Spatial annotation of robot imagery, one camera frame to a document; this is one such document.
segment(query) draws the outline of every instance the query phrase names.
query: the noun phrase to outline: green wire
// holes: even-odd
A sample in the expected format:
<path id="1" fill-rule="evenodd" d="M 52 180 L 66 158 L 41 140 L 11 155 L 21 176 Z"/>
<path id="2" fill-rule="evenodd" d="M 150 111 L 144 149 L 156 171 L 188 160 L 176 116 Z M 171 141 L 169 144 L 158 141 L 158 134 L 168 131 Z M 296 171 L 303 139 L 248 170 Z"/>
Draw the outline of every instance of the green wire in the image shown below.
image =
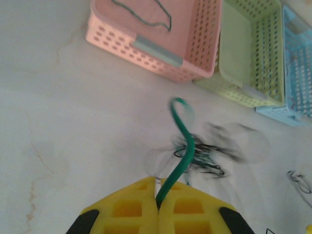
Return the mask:
<path id="1" fill-rule="evenodd" d="M 175 124 L 177 125 L 178 129 L 181 131 L 183 134 L 187 146 L 186 146 L 186 151 L 185 155 L 182 157 L 182 160 L 179 162 L 177 167 L 171 172 L 171 174 L 168 176 L 162 187 L 160 188 L 157 196 L 156 196 L 156 204 L 158 210 L 160 209 L 160 206 L 165 199 L 167 193 L 169 190 L 172 188 L 172 186 L 175 184 L 175 182 L 179 179 L 179 177 L 183 174 L 183 172 L 188 168 L 189 164 L 193 160 L 194 156 L 194 151 L 195 151 L 195 144 L 192 135 L 189 133 L 189 131 L 186 129 L 184 126 L 184 123 L 180 119 L 179 115 L 176 112 L 176 109 L 174 107 L 174 104 L 176 102 L 181 103 L 184 108 L 187 108 L 191 110 L 190 105 L 183 99 L 179 97 L 172 98 L 169 102 L 169 109 L 172 115 L 172 118 L 175 121 Z"/>
<path id="2" fill-rule="evenodd" d="M 171 15 L 169 14 L 169 12 L 166 10 L 166 8 L 163 7 L 163 5 L 160 3 L 159 0 L 154 0 L 155 2 L 158 3 L 158 5 L 160 6 L 160 8 L 166 13 L 166 15 L 169 18 L 169 27 L 162 22 L 156 22 L 156 23 L 149 23 L 147 21 L 145 21 L 144 19 L 142 19 L 139 15 L 137 15 L 129 6 L 126 6 L 125 4 L 123 4 L 122 2 L 116 1 L 116 0 L 112 0 L 113 3 L 125 8 L 127 11 L 129 11 L 132 15 L 134 15 L 136 18 L 138 18 L 142 23 L 148 25 L 148 26 L 164 26 L 169 32 L 171 31 L 171 26 L 172 26 L 172 18 Z"/>

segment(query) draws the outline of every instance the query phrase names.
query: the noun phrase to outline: tiled floor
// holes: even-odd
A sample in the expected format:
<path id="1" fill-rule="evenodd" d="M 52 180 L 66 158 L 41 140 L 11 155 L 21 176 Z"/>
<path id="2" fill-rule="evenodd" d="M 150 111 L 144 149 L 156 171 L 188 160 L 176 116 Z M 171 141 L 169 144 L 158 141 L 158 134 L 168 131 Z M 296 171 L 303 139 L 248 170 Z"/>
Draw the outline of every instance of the tiled floor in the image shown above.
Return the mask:
<path id="1" fill-rule="evenodd" d="M 152 148 L 177 133 L 172 96 L 203 123 L 239 122 L 270 142 L 260 162 L 237 165 L 222 180 L 193 186 L 232 203 L 255 233 L 305 233 L 312 210 L 286 179 L 312 180 L 311 134 L 238 106 L 191 83 L 177 85 L 89 45 L 88 0 L 1 3 L 0 226 L 3 233 L 65 233 L 79 212 L 146 177 Z"/>

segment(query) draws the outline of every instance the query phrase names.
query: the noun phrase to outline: gray basket handle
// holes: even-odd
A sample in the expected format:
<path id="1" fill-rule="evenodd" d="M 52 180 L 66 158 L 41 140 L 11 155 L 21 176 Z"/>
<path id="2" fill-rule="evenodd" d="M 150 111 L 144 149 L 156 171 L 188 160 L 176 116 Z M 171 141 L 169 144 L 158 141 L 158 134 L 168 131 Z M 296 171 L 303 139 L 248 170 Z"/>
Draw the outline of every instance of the gray basket handle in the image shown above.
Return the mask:
<path id="1" fill-rule="evenodd" d="M 243 87 L 240 88 L 240 90 L 244 92 L 246 95 L 248 95 L 249 97 L 255 98 L 260 101 L 266 101 L 268 99 L 268 97 L 265 96 L 265 94 L 257 91 L 256 89 L 250 87 L 249 85 L 244 84 Z"/>
<path id="2" fill-rule="evenodd" d="M 136 41 L 132 44 L 132 46 L 174 67 L 180 67 L 183 64 L 183 58 L 175 55 L 169 50 L 164 49 L 143 36 L 137 35 Z"/>
<path id="3" fill-rule="evenodd" d="M 306 123 L 308 125 L 312 124 L 312 118 L 309 118 L 307 116 L 300 116 L 299 118 L 296 118 L 298 121 Z"/>

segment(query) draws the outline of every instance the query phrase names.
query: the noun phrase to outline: black wire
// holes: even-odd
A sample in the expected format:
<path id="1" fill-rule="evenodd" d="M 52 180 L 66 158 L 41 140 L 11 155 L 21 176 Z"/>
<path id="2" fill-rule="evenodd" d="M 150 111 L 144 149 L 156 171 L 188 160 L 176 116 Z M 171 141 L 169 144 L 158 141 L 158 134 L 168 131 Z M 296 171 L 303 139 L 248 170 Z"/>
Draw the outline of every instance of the black wire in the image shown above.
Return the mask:
<path id="1" fill-rule="evenodd" d="M 205 144 L 200 137 L 195 134 L 192 134 L 194 142 L 195 142 L 195 152 L 194 158 L 189 166 L 189 169 L 193 170 L 201 170 L 203 174 L 212 174 L 217 178 L 222 178 L 227 176 L 225 171 L 218 165 L 212 158 L 211 155 L 213 152 L 220 152 L 223 155 L 226 155 L 230 159 L 243 162 L 244 159 L 234 155 L 236 151 L 232 149 L 220 148 L 214 145 Z M 186 144 L 184 142 L 180 142 L 178 145 L 178 149 L 174 151 L 173 155 L 181 158 L 183 155 L 183 151 L 186 150 Z"/>
<path id="2" fill-rule="evenodd" d="M 267 228 L 267 231 L 265 232 L 265 234 L 268 234 L 268 231 L 270 231 L 272 234 L 275 234 L 274 232 L 271 231 L 271 229 Z"/>

